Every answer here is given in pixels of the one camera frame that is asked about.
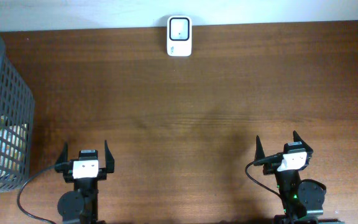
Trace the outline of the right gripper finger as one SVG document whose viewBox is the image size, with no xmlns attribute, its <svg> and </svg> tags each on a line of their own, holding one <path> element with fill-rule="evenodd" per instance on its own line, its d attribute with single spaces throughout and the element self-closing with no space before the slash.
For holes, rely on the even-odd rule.
<svg viewBox="0 0 358 224">
<path fill-rule="evenodd" d="M 254 161 L 259 161 L 259 160 L 265 158 L 265 154 L 264 154 L 264 150 L 263 150 L 259 135 L 256 136 L 255 141 L 256 141 L 256 148 L 255 148 Z"/>
<path fill-rule="evenodd" d="M 311 147 L 304 140 L 302 140 L 300 135 L 295 130 L 293 131 L 293 140 L 295 142 L 301 142 L 305 149 L 311 149 Z"/>
</svg>

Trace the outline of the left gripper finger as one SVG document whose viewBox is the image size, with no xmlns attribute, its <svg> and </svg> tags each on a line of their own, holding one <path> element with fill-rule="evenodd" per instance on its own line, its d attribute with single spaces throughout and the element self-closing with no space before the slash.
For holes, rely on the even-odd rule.
<svg viewBox="0 0 358 224">
<path fill-rule="evenodd" d="M 107 140 L 104 141 L 104 152 L 105 152 L 105 173 L 111 174 L 114 173 L 115 168 L 115 160 L 114 157 L 111 154 L 111 151 L 108 147 Z"/>
<path fill-rule="evenodd" d="M 68 162 L 68 143 L 64 142 L 63 150 L 60 153 L 60 155 L 56 161 L 56 164 L 63 164 L 66 162 Z"/>
</svg>

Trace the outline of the yellow snack bag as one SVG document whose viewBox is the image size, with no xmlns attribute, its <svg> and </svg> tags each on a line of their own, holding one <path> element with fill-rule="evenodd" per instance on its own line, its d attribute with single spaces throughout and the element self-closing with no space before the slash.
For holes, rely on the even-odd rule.
<svg viewBox="0 0 358 224">
<path fill-rule="evenodd" d="M 20 182 L 27 175 L 29 160 L 29 125 L 15 125 L 0 116 L 0 181 Z"/>
</svg>

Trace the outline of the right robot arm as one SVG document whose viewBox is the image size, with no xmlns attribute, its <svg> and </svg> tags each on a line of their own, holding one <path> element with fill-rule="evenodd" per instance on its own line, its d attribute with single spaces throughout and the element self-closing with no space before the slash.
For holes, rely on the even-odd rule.
<svg viewBox="0 0 358 224">
<path fill-rule="evenodd" d="M 273 223 L 341 223 L 338 219 L 320 220 L 323 214 L 326 186 L 313 179 L 301 179 L 300 171 L 308 167 L 313 149 L 294 131 L 293 141 L 284 144 L 283 151 L 266 156 L 260 140 L 256 139 L 255 157 L 246 168 L 250 180 L 277 195 L 283 205 L 283 215 L 275 215 Z M 262 166 L 263 175 L 274 175 L 277 191 L 255 180 L 248 172 L 250 166 Z"/>
</svg>

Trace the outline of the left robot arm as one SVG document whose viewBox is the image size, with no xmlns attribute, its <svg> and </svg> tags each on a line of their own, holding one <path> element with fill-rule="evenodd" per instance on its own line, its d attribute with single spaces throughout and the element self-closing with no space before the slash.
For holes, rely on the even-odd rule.
<svg viewBox="0 0 358 224">
<path fill-rule="evenodd" d="M 81 150 L 77 159 L 68 160 L 68 144 L 65 143 L 55 163 L 55 172 L 61 173 L 73 190 L 63 194 L 57 205 L 63 223 L 106 224 L 98 218 L 98 182 L 114 172 L 114 157 L 107 142 L 104 143 L 105 167 L 99 166 L 98 151 Z"/>
</svg>

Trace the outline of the grey plastic mesh basket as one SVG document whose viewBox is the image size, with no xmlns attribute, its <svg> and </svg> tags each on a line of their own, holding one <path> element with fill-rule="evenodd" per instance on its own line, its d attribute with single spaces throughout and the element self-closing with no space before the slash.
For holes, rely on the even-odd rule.
<svg viewBox="0 0 358 224">
<path fill-rule="evenodd" d="M 29 176 L 34 109 L 32 91 L 0 36 L 0 193 L 18 189 Z"/>
</svg>

